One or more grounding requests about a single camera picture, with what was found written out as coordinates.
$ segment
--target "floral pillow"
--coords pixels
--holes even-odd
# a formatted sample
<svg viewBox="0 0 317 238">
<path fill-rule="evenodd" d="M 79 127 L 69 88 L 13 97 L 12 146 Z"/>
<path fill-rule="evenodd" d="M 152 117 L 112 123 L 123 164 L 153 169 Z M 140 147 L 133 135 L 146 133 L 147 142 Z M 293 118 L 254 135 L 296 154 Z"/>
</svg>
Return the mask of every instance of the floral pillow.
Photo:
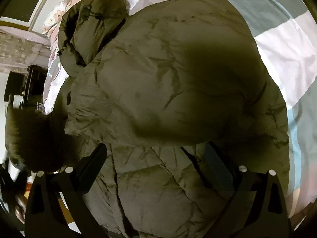
<svg viewBox="0 0 317 238">
<path fill-rule="evenodd" d="M 70 1 L 71 0 L 62 1 L 61 3 L 55 6 L 53 11 L 50 12 L 49 16 L 47 17 L 43 25 L 43 32 L 42 32 L 43 35 L 48 34 L 51 28 L 57 25 L 61 21 L 61 18 L 66 12 L 66 6 L 68 5 Z"/>
</svg>

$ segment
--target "patterned curtain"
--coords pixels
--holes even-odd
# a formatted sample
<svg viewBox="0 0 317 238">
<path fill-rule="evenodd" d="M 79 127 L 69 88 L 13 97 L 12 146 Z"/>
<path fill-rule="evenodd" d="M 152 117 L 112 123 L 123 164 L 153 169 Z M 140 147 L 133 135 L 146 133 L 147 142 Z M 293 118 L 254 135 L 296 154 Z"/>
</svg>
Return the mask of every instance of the patterned curtain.
<svg viewBox="0 0 317 238">
<path fill-rule="evenodd" d="M 50 49 L 43 44 L 0 33 L 0 73 L 27 73 L 29 65 L 48 67 Z"/>
</svg>

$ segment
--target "bed sheet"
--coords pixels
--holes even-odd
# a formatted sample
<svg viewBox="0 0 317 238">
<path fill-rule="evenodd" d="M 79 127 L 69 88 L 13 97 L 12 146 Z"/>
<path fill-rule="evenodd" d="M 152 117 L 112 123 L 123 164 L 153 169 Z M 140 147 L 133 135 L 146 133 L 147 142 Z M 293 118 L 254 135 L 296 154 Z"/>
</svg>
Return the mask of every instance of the bed sheet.
<svg viewBox="0 0 317 238">
<path fill-rule="evenodd" d="M 129 14 L 166 0 L 127 0 Z M 287 105 L 290 173 L 286 204 L 289 216 L 299 212 L 317 195 L 317 136 L 313 126 L 317 108 L 317 24 L 302 0 L 228 0 L 242 14 L 257 43 L 269 74 Z M 55 59 L 45 97 L 45 111 L 54 101 L 66 71 Z"/>
</svg>

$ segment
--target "black speaker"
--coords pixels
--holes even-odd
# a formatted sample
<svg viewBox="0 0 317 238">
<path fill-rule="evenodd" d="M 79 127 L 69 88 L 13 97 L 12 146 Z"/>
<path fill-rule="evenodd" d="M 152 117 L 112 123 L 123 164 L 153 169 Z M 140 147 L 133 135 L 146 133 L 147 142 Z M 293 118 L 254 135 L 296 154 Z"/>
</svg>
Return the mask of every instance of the black speaker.
<svg viewBox="0 0 317 238">
<path fill-rule="evenodd" d="M 4 102 L 9 102 L 10 94 L 22 95 L 24 77 L 25 75 L 21 73 L 17 73 L 17 72 L 9 73 L 7 86 L 4 92 L 4 98 L 3 98 Z"/>
</svg>

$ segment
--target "round metal bolt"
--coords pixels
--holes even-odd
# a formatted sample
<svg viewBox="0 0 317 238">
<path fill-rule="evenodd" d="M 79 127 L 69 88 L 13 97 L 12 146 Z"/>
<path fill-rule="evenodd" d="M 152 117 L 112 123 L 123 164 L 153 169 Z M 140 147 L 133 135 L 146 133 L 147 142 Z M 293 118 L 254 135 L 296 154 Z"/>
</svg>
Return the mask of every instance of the round metal bolt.
<svg viewBox="0 0 317 238">
<path fill-rule="evenodd" d="M 276 175 L 276 172 L 273 169 L 271 169 L 268 173 L 272 176 Z"/>
<path fill-rule="evenodd" d="M 38 173 L 37 173 L 37 176 L 38 177 L 42 177 L 44 175 L 44 172 L 43 171 L 39 171 Z"/>
<path fill-rule="evenodd" d="M 240 172 L 246 172 L 248 169 L 245 166 L 239 166 L 239 171 Z"/>
<path fill-rule="evenodd" d="M 72 171 L 74 171 L 74 168 L 72 168 L 71 166 L 69 166 L 65 169 L 65 172 L 68 174 L 70 174 Z"/>
</svg>

